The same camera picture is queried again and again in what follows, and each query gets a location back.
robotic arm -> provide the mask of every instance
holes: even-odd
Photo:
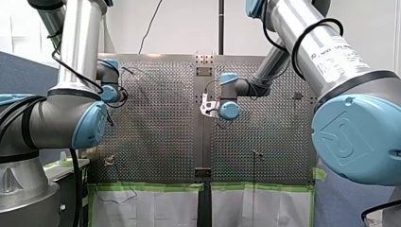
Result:
[[[62,0],[28,3],[61,46],[61,67],[47,97],[0,96],[0,219],[7,226],[58,226],[59,187],[45,177],[39,149],[95,147],[106,127],[105,102],[127,97],[118,86],[118,62],[97,59],[110,2],[69,0],[67,11]]]
[[[277,72],[291,58],[294,71],[318,97],[312,140],[325,163],[356,183],[400,185],[401,80],[393,72],[372,69],[341,37],[340,22],[322,15],[329,1],[313,4],[248,0],[248,15],[277,32],[282,47],[272,49],[252,79],[222,74],[220,102],[204,100],[200,110],[235,120],[240,109],[236,98],[268,95]],[[207,112],[210,107],[218,114]]]

black cable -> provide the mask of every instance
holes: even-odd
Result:
[[[110,126],[114,126],[114,122],[112,120],[112,117],[109,114],[109,111],[107,111],[107,121],[110,123]]]
[[[104,61],[102,59],[97,59],[97,60],[102,61],[103,63],[109,65],[115,71],[115,73],[117,73],[117,75],[120,76],[120,71],[118,71],[118,69],[114,65],[112,65],[108,61]]]
[[[74,70],[72,67],[70,67],[69,65],[67,65],[65,62],[63,62],[62,60],[58,59],[56,57],[56,53],[58,52],[59,48],[61,46],[61,42],[59,42],[59,44],[57,45],[56,49],[53,51],[53,53],[51,54],[51,57],[54,59],[54,61],[56,61],[57,63],[59,63],[60,65],[62,65],[64,68],[68,69],[69,71],[71,71],[73,74],[75,74],[77,76],[77,78],[82,79],[92,85],[94,85],[99,92],[97,92],[98,94],[102,94],[103,93],[103,88],[98,85],[96,82],[91,81],[90,79],[84,77],[82,74],[80,74],[79,72],[77,72],[76,70]]]
[[[394,206],[398,206],[401,205],[401,200],[399,201],[391,201],[391,202],[387,202],[372,208],[369,208],[367,210],[365,210],[364,212],[362,212],[362,214],[360,214],[360,218],[362,218],[362,221],[365,221],[366,217],[373,212],[376,212],[378,210],[383,210],[383,209],[387,209],[387,208],[391,208]]]
[[[3,124],[7,118],[13,114],[15,111],[20,109],[21,107],[25,106],[26,104],[41,98],[42,96],[28,96],[24,99],[18,100],[11,105],[9,105],[3,112],[0,113],[0,126]]]
[[[204,92],[205,92],[205,93],[207,93],[207,89],[208,89],[209,85],[210,85],[211,83],[213,83],[213,82],[219,82],[219,80],[218,80],[218,79],[210,80],[210,81],[206,84],[206,86],[204,86]]]
[[[79,164],[78,164],[78,156],[74,149],[70,148],[71,159],[73,160],[73,168],[75,174],[75,182],[76,182],[76,210],[74,214],[74,222],[73,227],[78,227],[79,225],[79,215],[80,208],[82,207],[82,178],[80,177]]]
[[[252,97],[250,96],[250,99],[252,99],[253,101],[257,100],[257,99],[259,98],[259,94],[257,93],[257,89],[254,87],[253,83],[251,83],[248,79],[242,79],[242,80],[246,81],[246,82],[253,88],[253,91],[254,91],[254,93],[256,94],[256,97],[255,97],[255,98],[252,98]]]
[[[128,101],[129,95],[128,95],[127,89],[125,89],[124,87],[121,87],[121,86],[119,86],[119,87],[120,87],[121,93],[122,93],[123,96],[124,96],[123,101],[122,101],[122,103],[121,103],[120,105],[118,105],[118,106],[113,106],[113,105],[110,105],[109,103],[106,103],[106,105],[107,105],[108,107],[110,107],[110,108],[114,108],[114,109],[121,108],[121,107],[123,107],[123,106],[127,103],[127,101]]]
[[[263,33],[265,34],[266,39],[269,41],[269,43],[271,43],[273,46],[275,46],[278,49],[283,50],[284,52],[288,53],[288,51],[286,50],[285,47],[277,44],[274,40],[271,39],[271,37],[269,36],[268,31],[266,30],[266,26],[267,26],[267,16],[266,16],[266,11],[268,10],[268,1],[265,1],[265,11],[263,12],[263,19],[262,19],[262,27],[263,27]]]
[[[98,146],[96,147],[96,150],[95,150],[94,159],[95,159],[96,156],[97,156],[97,150],[98,150]],[[115,164],[114,164],[113,166],[114,166],[115,172],[117,173],[118,181],[122,183],[120,171],[118,170],[117,166],[115,166]],[[133,199],[133,198],[135,198],[135,197],[138,196],[138,194],[136,193],[136,191],[132,188],[131,184],[128,183],[128,185],[129,185],[130,190],[133,192],[133,195],[130,196],[130,197],[128,197],[128,198],[126,198],[126,199],[123,200],[123,201],[104,200],[103,198],[101,198],[100,195],[98,194],[97,183],[96,183],[96,186],[95,186],[95,193],[96,193],[97,198],[98,198],[100,201],[102,201],[102,202],[112,202],[112,203],[121,205],[121,204],[124,204],[124,203],[126,203],[127,201],[130,201],[131,199]]]
[[[157,4],[156,10],[154,11],[153,16],[152,16],[152,18],[151,18],[151,20],[150,20],[150,23],[149,23],[149,25],[148,25],[147,33],[145,34],[144,38],[142,38],[141,47],[139,48],[138,54],[141,54],[141,52],[142,52],[142,48],[144,47],[145,39],[146,39],[146,37],[149,35],[151,25],[153,24],[153,20],[154,20],[154,18],[156,17],[157,11],[159,10],[159,7],[160,7],[160,5],[162,4],[162,2],[163,2],[163,0],[160,0],[159,3]]]
[[[6,133],[7,129],[9,128],[9,126],[12,124],[12,122],[15,121],[15,119],[17,119],[21,114],[23,114],[26,110],[28,110],[29,108],[33,107],[34,105],[36,105],[39,102],[43,102],[46,100],[46,97],[40,96],[38,98],[35,98],[33,100],[31,100],[29,102],[29,104],[27,104],[19,113],[15,114],[13,117],[11,117],[10,119],[8,119],[7,121],[5,121],[3,127],[1,127],[0,129],[0,143],[4,137],[4,134]]]
[[[340,35],[342,36],[344,34],[344,27],[342,26],[341,22],[334,18],[321,19],[319,22],[308,26],[304,30],[304,32],[298,37],[297,41],[295,41],[294,47],[292,49],[292,54],[291,54],[292,68],[294,69],[295,73],[303,80],[305,80],[305,77],[304,77],[304,75],[302,75],[301,70],[298,68],[298,56],[297,56],[298,50],[301,46],[302,40],[306,37],[306,35],[309,34],[309,32],[311,32],[316,27],[324,25],[324,23],[336,24],[340,29]]]

perforated metal panel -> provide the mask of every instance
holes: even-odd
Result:
[[[262,60],[216,57],[216,79],[223,72],[249,78]],[[302,94],[302,99],[295,99],[296,94]],[[239,119],[233,123],[215,120],[213,126],[213,180],[242,182],[255,177],[265,183],[310,183],[314,165],[308,139],[311,98],[307,84],[290,68],[275,80],[269,96],[256,101],[240,97]],[[254,151],[263,154],[256,157],[255,165]]]
[[[185,183],[194,181],[193,56],[115,56],[126,105],[96,151],[92,180]],[[114,155],[114,165],[105,160]]]
[[[194,56],[103,57],[120,61],[120,69],[125,66],[133,75],[121,71],[130,98],[123,108],[111,110],[114,127],[107,129],[92,159],[90,181],[192,183],[195,167],[202,166],[212,168],[214,182],[252,181],[253,171],[265,183],[312,180],[315,154],[308,130],[313,99],[292,70],[273,83],[269,96],[240,97],[242,115],[228,123],[200,114],[201,92],[222,72],[250,77],[263,57],[215,56],[208,65],[215,78],[196,76]],[[294,99],[296,94],[302,99]],[[254,151],[264,156],[256,159],[255,169]]]

white wall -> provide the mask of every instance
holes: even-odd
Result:
[[[113,44],[106,42],[106,51],[137,53],[158,2],[116,1],[107,15]],[[225,2],[225,54],[266,55],[271,45],[263,35],[261,22],[246,16],[245,0]],[[397,2],[332,0],[329,16],[343,22],[345,38],[373,68],[398,70],[395,56],[399,51],[394,51],[399,49],[395,36],[400,12]],[[218,1],[164,0],[143,53],[196,52],[218,52]]]
[[[137,53],[158,1],[115,1],[107,14],[104,46],[99,51]],[[399,1],[332,0],[329,16],[343,22],[347,41],[373,68],[401,75]],[[271,45],[261,22],[246,16],[245,0],[225,2],[225,54],[266,55]],[[56,65],[50,58],[53,46],[45,38],[36,10],[26,0],[0,0],[0,4],[0,51]],[[218,52],[218,0],[164,0],[143,53],[197,52]]]
[[[107,14],[107,25],[115,49],[109,46],[106,50],[138,53],[158,2],[159,0],[116,1]],[[269,49],[260,21],[246,16],[245,1],[226,0],[225,54],[266,55]],[[197,52],[218,52],[218,1],[164,0],[142,53]]]
[[[0,6],[0,51],[58,68],[38,11],[27,0],[0,0]],[[104,52],[103,37],[101,26],[99,52]]]

blue joint cap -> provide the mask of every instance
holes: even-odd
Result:
[[[220,85],[236,81],[238,79],[237,73],[223,73],[220,77]]]
[[[400,185],[401,107],[376,96],[342,95],[312,120],[312,140],[324,162],[356,183]]]
[[[0,106],[8,105],[26,97],[33,96],[32,94],[2,94],[0,95]]]
[[[218,110],[218,114],[221,118],[228,121],[236,120],[239,117],[239,105],[236,102],[228,101],[225,102],[220,109]]]
[[[102,65],[104,65],[104,66],[109,67],[109,68],[111,68],[110,65],[112,65],[112,66],[114,66],[114,68],[116,68],[116,69],[118,70],[118,61],[116,61],[116,60],[110,60],[110,59],[104,59],[104,61],[106,61],[107,63],[105,63],[105,62],[103,62],[103,61],[100,61],[100,63],[101,63]]]
[[[264,0],[247,0],[245,10],[247,15],[252,18],[261,18]]]
[[[106,103],[117,102],[118,92],[112,85],[104,85],[103,93],[100,94],[101,99]]]
[[[107,108],[102,101],[95,102],[83,114],[73,134],[72,148],[93,148],[106,130]]]

